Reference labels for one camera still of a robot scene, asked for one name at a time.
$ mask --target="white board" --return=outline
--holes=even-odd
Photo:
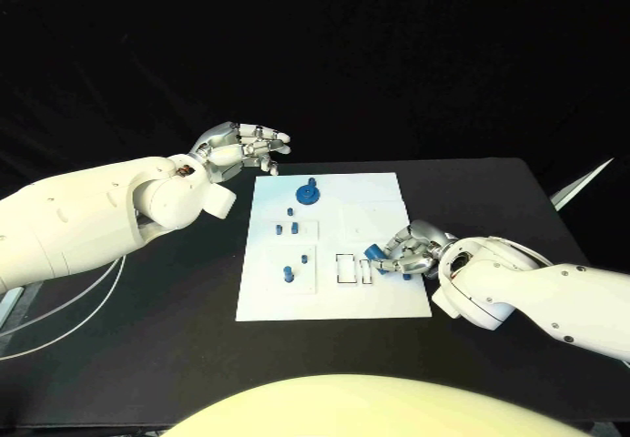
[[[309,178],[320,200],[306,206],[296,191]],[[258,177],[237,321],[431,317],[421,276],[381,275],[365,261],[364,250],[382,248],[408,224],[395,173]]]

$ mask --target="black table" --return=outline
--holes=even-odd
[[[397,172],[411,219],[462,238],[504,236],[554,262],[587,263],[518,159],[300,164],[282,172]],[[630,418],[630,370],[554,340],[521,313],[498,331],[434,306],[430,319],[237,323],[258,175],[244,171],[227,183],[238,194],[227,220],[204,214],[127,257],[119,288],[85,326],[44,351],[0,362],[6,426],[173,424],[240,391],[325,373],[437,382],[564,421]],[[34,308],[75,295],[96,275],[49,281]],[[74,311],[60,318],[70,325]]]

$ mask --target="cable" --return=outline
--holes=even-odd
[[[25,352],[16,353],[15,355],[8,355],[6,357],[2,357],[0,361],[10,360],[12,358],[22,357],[23,355],[28,355],[29,353],[32,353],[35,351],[39,351],[44,348],[49,347],[54,343],[57,343],[61,339],[64,339],[87,323],[87,321],[96,316],[96,314],[98,313],[98,310],[106,305],[106,302],[110,299],[111,293],[114,292],[116,285],[119,284],[119,279],[121,278],[123,267],[124,267],[124,259],[126,259],[126,256],[123,256],[123,258],[121,258],[121,260],[123,260],[121,261],[121,268],[119,269],[119,274],[116,275],[116,280],[114,280],[114,283],[111,284],[109,295],[106,296],[106,298],[103,299],[101,303],[96,307],[96,310],[93,311],[90,316],[83,320],[83,322],[65,334],[62,334],[55,340],[52,340],[48,343],[42,344],[41,346],[38,346],[36,348],[31,349],[29,351],[25,351]]]
[[[39,317],[36,317],[35,319],[28,321],[23,325],[18,326],[12,330],[8,330],[3,333],[0,333],[0,339],[5,336],[8,336],[9,334],[12,334],[13,332],[16,332],[16,331],[22,330],[23,328],[26,328],[34,323],[36,323],[41,320],[47,319],[57,311],[61,311],[67,306],[72,305],[72,303],[75,303],[88,294],[88,292],[94,289],[94,287],[103,282],[103,279],[107,278],[107,276],[110,275],[110,272],[114,269],[116,265],[119,264],[120,260],[121,259],[117,259],[111,263],[110,268],[106,271],[106,273],[103,274],[103,276],[96,280],[96,283],[81,292],[81,294],[78,294],[64,305],[60,305],[60,307],[57,307],[54,310],[51,310],[47,314],[41,315]]]

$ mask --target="blue object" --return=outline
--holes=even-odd
[[[293,278],[294,278],[294,276],[293,276],[292,268],[289,266],[286,266],[286,281],[293,282]]]
[[[368,259],[388,259],[388,257],[385,256],[384,251],[381,250],[381,248],[374,244],[367,250],[365,250],[365,256],[368,257]],[[381,274],[385,275],[388,272],[385,270],[380,270]]]
[[[313,205],[319,201],[319,189],[316,178],[309,178],[309,185],[303,185],[296,193],[296,199],[302,205]]]

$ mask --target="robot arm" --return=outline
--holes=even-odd
[[[202,210],[224,219],[237,196],[217,182],[243,167],[273,175],[286,134],[225,123],[188,155],[143,158],[48,178],[0,201],[0,293],[96,269],[185,228]]]
[[[463,316],[496,330],[519,309],[554,339],[630,361],[629,275],[553,265],[531,249],[496,237],[436,241],[450,234],[427,230],[434,249],[426,255],[437,263],[440,279],[433,302],[450,317]],[[390,261],[404,266],[408,256],[416,255],[403,251]]]

